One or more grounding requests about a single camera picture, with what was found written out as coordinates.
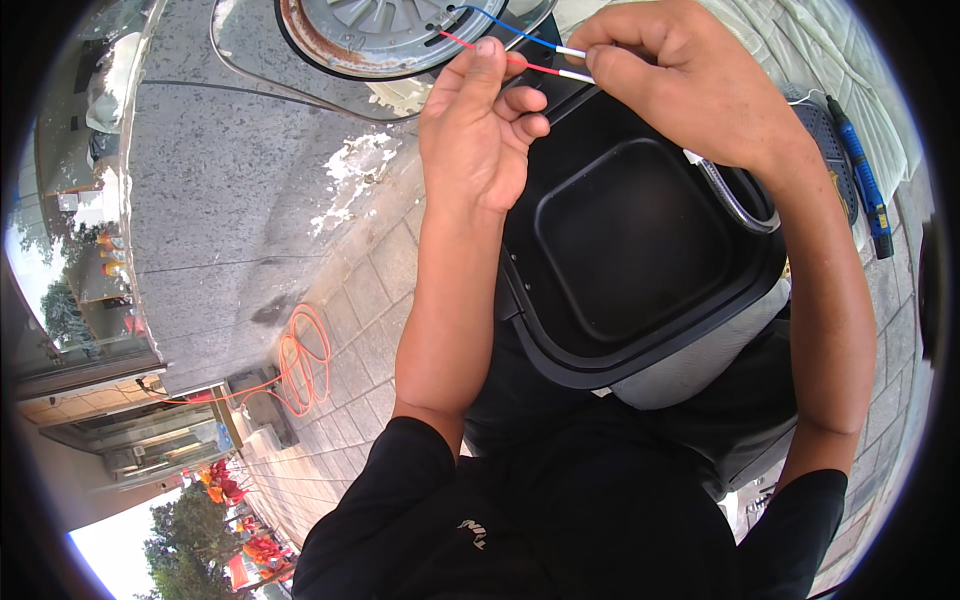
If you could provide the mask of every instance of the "blue wire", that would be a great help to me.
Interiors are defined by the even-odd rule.
[[[484,11],[483,9],[481,9],[481,8],[479,8],[479,7],[475,7],[475,6],[471,5],[471,4],[465,4],[465,5],[463,5],[463,6],[454,7],[454,8],[452,9],[452,11],[462,11],[462,10],[464,10],[464,9],[474,9],[475,11],[477,11],[477,12],[479,12],[479,13],[481,13],[481,14],[484,14],[489,20],[493,21],[494,23],[496,23],[496,24],[499,25],[500,27],[502,27],[502,28],[504,28],[504,29],[509,29],[510,31],[512,31],[512,32],[514,32],[515,34],[517,34],[518,36],[524,36],[524,37],[526,37],[527,39],[529,39],[529,40],[531,40],[531,41],[535,41],[536,43],[538,43],[538,44],[540,44],[540,45],[542,45],[542,46],[546,46],[547,48],[551,48],[551,49],[553,49],[553,50],[556,50],[556,49],[557,49],[557,44],[551,44],[551,43],[548,42],[548,41],[544,41],[544,40],[540,39],[539,37],[533,37],[533,36],[531,36],[531,35],[529,35],[529,34],[524,34],[521,30],[515,29],[515,28],[511,27],[510,25],[507,25],[506,23],[504,23],[504,22],[501,21],[500,19],[496,18],[495,16],[493,16],[493,15],[490,14],[489,12],[486,12],[486,11]]]

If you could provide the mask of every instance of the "logo on shirt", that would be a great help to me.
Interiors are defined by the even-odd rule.
[[[487,536],[487,530],[483,528],[483,525],[471,518],[464,519],[464,522],[460,523],[457,529],[464,529],[465,527],[473,532],[473,545],[475,545],[478,550],[483,550],[483,547],[487,545],[487,543],[483,541],[483,538]]]

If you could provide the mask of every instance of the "black t-shirt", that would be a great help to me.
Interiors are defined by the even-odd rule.
[[[696,478],[629,423],[576,420],[509,456],[461,457],[390,421],[307,536],[297,600],[805,598],[846,476],[800,477],[739,546]]]

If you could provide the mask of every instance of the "sidewalk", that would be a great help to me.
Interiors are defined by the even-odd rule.
[[[243,451],[257,490],[249,501],[296,544],[336,507],[391,414],[394,357],[413,302],[425,208],[416,148],[408,146],[397,160],[374,192],[372,216],[335,244],[302,299],[318,309],[333,347],[330,400],[303,418],[287,415],[300,439],[295,446],[264,456]],[[918,352],[915,274],[928,193],[922,166],[888,207],[895,257],[877,261],[869,243],[861,252],[876,314],[876,379],[844,521],[815,590],[842,581],[859,562],[896,500],[922,433],[930,377]],[[320,348],[312,331],[302,333],[306,345]],[[323,374],[317,377],[322,390]]]

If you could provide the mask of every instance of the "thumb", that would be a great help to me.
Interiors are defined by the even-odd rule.
[[[457,96],[457,104],[485,112],[493,107],[507,72],[507,53],[495,37],[481,37],[473,45],[470,67]]]
[[[587,68],[601,89],[634,111],[650,98],[651,86],[662,75],[656,66],[629,50],[606,44],[587,51]]]

